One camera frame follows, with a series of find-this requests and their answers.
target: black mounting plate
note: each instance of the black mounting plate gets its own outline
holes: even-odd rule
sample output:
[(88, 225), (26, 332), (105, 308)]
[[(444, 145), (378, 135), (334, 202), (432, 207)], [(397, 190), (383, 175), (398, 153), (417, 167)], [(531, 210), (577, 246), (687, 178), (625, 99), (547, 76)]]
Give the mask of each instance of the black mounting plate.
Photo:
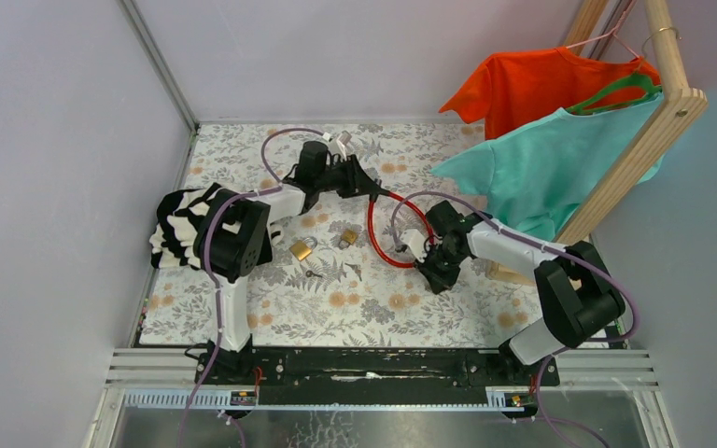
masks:
[[(528, 387), (531, 378), (505, 375), (495, 350), (256, 346), (251, 352), (252, 365), (263, 372), (263, 405), (486, 404), (486, 386)], [(203, 353), (200, 364), (208, 359)], [(546, 370), (542, 385), (559, 385), (550, 362), (554, 369)], [(214, 372), (204, 384), (253, 385), (254, 380), (252, 371), (245, 377)]]

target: floral pattern surface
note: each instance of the floral pattern surface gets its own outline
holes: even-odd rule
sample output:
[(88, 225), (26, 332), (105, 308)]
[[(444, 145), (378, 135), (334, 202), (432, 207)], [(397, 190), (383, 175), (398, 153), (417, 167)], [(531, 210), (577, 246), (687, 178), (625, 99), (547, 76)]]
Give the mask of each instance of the floral pattern surface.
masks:
[[(204, 125), (191, 156), (185, 188), (218, 182), (234, 190), (274, 185), (260, 160), (268, 134), (290, 126)], [(458, 194), (455, 184), (429, 173), (437, 163), (483, 140), (482, 126), (460, 124), (340, 124), (311, 126), (353, 135), (352, 150), (370, 176), (402, 196), (431, 189)], [(279, 175), (297, 161), (302, 143), (314, 136), (276, 137), (267, 157)], [(478, 207), (484, 197), (467, 197)], [(427, 211), (441, 199), (419, 197)], [(393, 249), (389, 219), (396, 202), (381, 198), (373, 224), (380, 246), (392, 258), (408, 260)], [(456, 207), (461, 213), (466, 210)], [(421, 228), (415, 214), (401, 210), (397, 228)], [(274, 261), (257, 267), (248, 280), (248, 325), (255, 344), (338, 346), (495, 347), (541, 316), (537, 292), (494, 281), (486, 261), (466, 260), (457, 284), (434, 295), (415, 270), (394, 268), (373, 251), (367, 238), (367, 198), (340, 200), (320, 195), (307, 214), (286, 218), (284, 238)], [(345, 249), (337, 245), (344, 230), (359, 238)], [(305, 237), (317, 246), (303, 262), (289, 247)], [(312, 271), (319, 276), (307, 277)], [(213, 286), (202, 271), (159, 270), (148, 301), (141, 344), (191, 344), (205, 341), (211, 329)]]

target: green hanger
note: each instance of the green hanger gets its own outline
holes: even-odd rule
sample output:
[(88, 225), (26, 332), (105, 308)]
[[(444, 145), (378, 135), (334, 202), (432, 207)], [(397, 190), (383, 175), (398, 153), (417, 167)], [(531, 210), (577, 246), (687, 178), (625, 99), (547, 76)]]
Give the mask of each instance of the green hanger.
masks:
[[(598, 101), (602, 100), (606, 96), (622, 90), (627, 89), (629, 87), (638, 87), (642, 90), (644, 90), (644, 96), (641, 98), (638, 98), (636, 100), (630, 100), (625, 101), (622, 103), (617, 103), (616, 105), (604, 105), (602, 107), (594, 107), (594, 108), (587, 108), (590, 105), (593, 105), (597, 103)], [(650, 79), (647, 75), (643, 75), (639, 72), (633, 72), (632, 74), (628, 75), (627, 77), (621, 77), (614, 81), (612, 84), (609, 84), (608, 86), (601, 89), (598, 93), (596, 93), (592, 98), (583, 101), (581, 103), (578, 103), (577, 105), (573, 105), (569, 107), (567, 110), (573, 115), (590, 115), (590, 114), (596, 114), (597, 112), (605, 112), (607, 110), (617, 109), (620, 107), (627, 107), (629, 105), (637, 105), (639, 103), (645, 103), (647, 101), (650, 101), (653, 99), (656, 94), (661, 92), (661, 86), (656, 86), (653, 84), (653, 80)]]

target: white wall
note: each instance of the white wall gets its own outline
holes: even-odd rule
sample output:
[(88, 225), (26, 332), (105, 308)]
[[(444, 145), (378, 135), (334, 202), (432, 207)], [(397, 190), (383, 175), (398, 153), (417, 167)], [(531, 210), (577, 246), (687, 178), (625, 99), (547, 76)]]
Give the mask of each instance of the white wall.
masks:
[(333, 122), (439, 119), (489, 54), (558, 45), (580, 0), (137, 3), (200, 120)]
[(0, 447), (79, 446), (187, 131), (115, 1), (0, 1)]
[[(595, 236), (612, 273), (639, 298), (636, 341), (653, 355), (680, 443), (709, 447), (717, 446), (717, 1), (670, 7), (689, 80), (710, 108)], [(635, 48), (648, 35), (637, 9), (623, 32)]]

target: mint green shirt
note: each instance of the mint green shirt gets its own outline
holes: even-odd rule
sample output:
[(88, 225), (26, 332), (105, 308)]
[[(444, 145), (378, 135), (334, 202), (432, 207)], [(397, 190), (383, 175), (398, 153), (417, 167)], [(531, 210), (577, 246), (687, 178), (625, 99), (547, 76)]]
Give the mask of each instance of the mint green shirt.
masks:
[(504, 224), (553, 240), (662, 100), (659, 93), (647, 103), (589, 116), (559, 108), (456, 155), (432, 173), (454, 179), (465, 194), (487, 196), (486, 211)]

